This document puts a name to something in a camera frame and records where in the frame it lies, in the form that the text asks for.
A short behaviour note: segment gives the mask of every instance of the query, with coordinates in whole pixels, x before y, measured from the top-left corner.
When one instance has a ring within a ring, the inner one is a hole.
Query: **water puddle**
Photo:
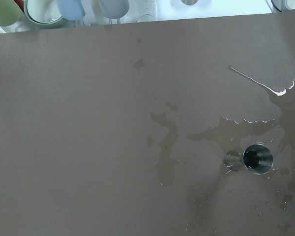
[[[142,58],[139,58],[134,64],[133,67],[139,70],[141,67],[144,67],[144,60]]]
[[[176,123],[168,120],[165,113],[156,115],[151,113],[152,121],[168,128],[168,134],[159,142],[161,152],[156,163],[157,178],[162,186],[168,186],[174,180],[174,166],[179,163],[177,159],[171,158],[172,148],[178,139]]]
[[[213,141],[219,144],[224,154],[226,154],[232,150],[242,152],[240,141],[248,136],[262,135],[271,131],[275,127],[281,127],[284,129],[285,135],[282,138],[279,147],[280,150],[287,150],[289,147],[292,148],[292,167],[291,171],[282,168],[280,173],[284,176],[292,176],[288,189],[295,192],[295,80],[292,81],[292,85],[289,88],[285,88],[282,91],[275,91],[269,86],[243,74],[232,66],[229,66],[229,70],[256,83],[261,89],[264,89],[267,92],[270,101],[281,109],[281,117],[276,121],[261,120],[254,122],[248,120],[236,122],[227,118],[221,118],[216,127],[209,127],[202,133],[189,134],[187,138],[195,141],[201,141],[204,139]],[[277,169],[272,170],[263,178],[272,178],[277,171]]]

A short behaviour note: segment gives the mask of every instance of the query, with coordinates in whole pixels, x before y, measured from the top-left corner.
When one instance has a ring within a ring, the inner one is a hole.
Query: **liquid stain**
[[[172,112],[178,112],[178,107],[177,107],[176,104],[171,105],[170,102],[167,102],[167,103],[165,103],[165,105],[168,106],[171,109]]]
[[[187,138],[195,141],[209,140],[213,141],[221,147],[224,155],[229,152],[242,153],[240,142],[251,135],[262,135],[272,129],[275,124],[274,120],[250,122],[243,120],[236,122],[232,119],[221,118],[215,127],[209,127],[201,133],[188,134]]]
[[[139,58],[134,64],[133,67],[139,70],[141,67],[144,67],[144,60],[142,58]]]
[[[166,137],[159,142],[161,152],[159,160],[156,162],[157,178],[162,186],[168,186],[174,180],[174,166],[179,163],[177,159],[172,159],[172,148],[178,139],[178,131],[176,123],[168,120],[165,113],[156,115],[150,114],[151,120],[168,129]]]

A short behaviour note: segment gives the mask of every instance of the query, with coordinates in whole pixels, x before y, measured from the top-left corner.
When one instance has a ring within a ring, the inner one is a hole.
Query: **wet surface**
[[[142,58],[139,58],[134,64],[133,67],[139,70],[141,67],[144,67],[144,60]]]
[[[156,162],[157,178],[162,186],[173,183],[175,165],[179,163],[177,159],[171,158],[172,148],[178,138],[178,131],[175,122],[168,120],[165,113],[156,115],[151,113],[152,121],[168,129],[166,137],[158,143],[161,148],[159,160]]]

